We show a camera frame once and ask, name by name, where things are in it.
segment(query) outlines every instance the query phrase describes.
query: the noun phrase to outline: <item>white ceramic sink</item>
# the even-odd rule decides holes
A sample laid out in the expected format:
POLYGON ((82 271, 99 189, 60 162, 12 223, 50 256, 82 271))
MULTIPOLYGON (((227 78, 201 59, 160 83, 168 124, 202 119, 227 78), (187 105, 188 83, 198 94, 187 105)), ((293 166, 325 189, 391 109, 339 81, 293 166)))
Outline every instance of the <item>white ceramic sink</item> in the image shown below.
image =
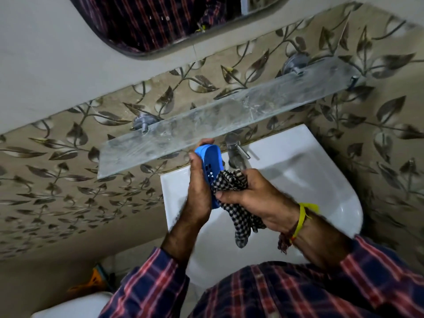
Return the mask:
MULTIPOLYGON (((263 138, 243 148, 252 157, 247 164, 261 171, 275 187, 298 202, 318 204, 329 222, 353 237, 359 233, 363 214, 358 197, 341 171, 305 125, 263 138)), ((222 154, 228 167, 228 155, 222 154)), ((171 229, 187 197, 189 166, 161 176, 168 229, 171 229)), ((306 263, 302 253, 290 247, 287 255, 277 249, 278 232, 259 230, 240 249, 234 225, 221 208, 212 210, 201 229, 187 267, 191 282, 209 288, 247 265, 265 261, 306 263)))

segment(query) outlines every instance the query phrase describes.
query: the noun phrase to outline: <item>plaid shirt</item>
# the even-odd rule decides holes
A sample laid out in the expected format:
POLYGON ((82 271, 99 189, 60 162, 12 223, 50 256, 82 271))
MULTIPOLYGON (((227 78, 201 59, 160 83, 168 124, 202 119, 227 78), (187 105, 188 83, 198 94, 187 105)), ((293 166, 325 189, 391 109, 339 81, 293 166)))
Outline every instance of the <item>plaid shirt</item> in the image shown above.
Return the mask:
POLYGON ((71 0, 105 41, 132 53, 163 48, 225 22, 225 0, 71 0))
MULTIPOLYGON (((178 317, 188 284, 184 270, 155 249, 99 318, 178 317)), ((208 289, 190 316, 424 317, 424 278, 394 251, 356 236, 338 272, 285 262, 245 267, 208 289)))

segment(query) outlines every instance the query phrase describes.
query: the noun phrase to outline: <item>mirror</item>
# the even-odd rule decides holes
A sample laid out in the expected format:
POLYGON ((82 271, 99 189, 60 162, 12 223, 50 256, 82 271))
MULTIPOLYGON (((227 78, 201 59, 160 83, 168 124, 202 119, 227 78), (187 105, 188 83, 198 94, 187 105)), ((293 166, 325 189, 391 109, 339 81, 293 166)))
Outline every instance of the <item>mirror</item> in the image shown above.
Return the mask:
POLYGON ((112 48, 143 56, 278 0, 71 0, 91 29, 112 48))

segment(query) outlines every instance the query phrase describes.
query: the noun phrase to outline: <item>cleaning rag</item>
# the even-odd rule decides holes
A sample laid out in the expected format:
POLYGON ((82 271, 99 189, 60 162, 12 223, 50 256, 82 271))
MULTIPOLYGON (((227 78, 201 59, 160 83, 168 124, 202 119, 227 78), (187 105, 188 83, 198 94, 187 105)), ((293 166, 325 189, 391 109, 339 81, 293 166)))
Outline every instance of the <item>cleaning rag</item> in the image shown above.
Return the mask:
MULTIPOLYGON (((241 191, 248 187, 247 178, 240 170, 223 170, 218 173, 212 183, 212 192, 217 191, 241 191)), ((219 202, 219 206, 226 210, 236 229, 235 241, 239 248, 244 248, 249 240, 251 229, 257 233, 258 229, 266 229, 260 217, 251 214, 240 204, 228 204, 219 202)))

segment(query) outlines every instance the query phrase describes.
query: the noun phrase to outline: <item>teal object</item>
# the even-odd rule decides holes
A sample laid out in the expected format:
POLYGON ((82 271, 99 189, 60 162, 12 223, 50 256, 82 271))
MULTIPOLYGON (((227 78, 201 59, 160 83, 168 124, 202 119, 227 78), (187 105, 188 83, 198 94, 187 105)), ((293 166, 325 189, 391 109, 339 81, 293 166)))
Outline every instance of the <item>teal object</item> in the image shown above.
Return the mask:
POLYGON ((203 161, 203 174, 205 176, 206 182, 211 188, 212 196, 212 209, 219 208, 218 201, 215 196, 212 194, 212 183, 215 181, 218 173, 224 170, 224 165, 222 164, 221 150, 217 145, 202 145, 199 146, 195 151, 197 155, 203 161))

